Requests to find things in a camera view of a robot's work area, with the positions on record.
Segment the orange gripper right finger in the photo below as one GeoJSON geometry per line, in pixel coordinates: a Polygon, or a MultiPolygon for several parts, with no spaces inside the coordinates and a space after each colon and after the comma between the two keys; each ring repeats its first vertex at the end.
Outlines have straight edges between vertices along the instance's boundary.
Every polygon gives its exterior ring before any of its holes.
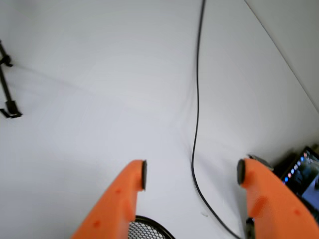
{"type": "Polygon", "coordinates": [[[317,239],[319,226],[309,210],[264,164],[244,158],[238,184],[246,190],[247,213],[257,239],[317,239]]]}

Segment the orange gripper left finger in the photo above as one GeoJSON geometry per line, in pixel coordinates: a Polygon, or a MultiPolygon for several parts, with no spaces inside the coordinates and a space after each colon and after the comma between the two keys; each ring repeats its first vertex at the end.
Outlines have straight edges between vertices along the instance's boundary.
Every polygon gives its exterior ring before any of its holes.
{"type": "Polygon", "coordinates": [[[131,161],[94,205],[73,239],[126,239],[136,218],[138,192],[146,189],[147,162],[131,161]]]}

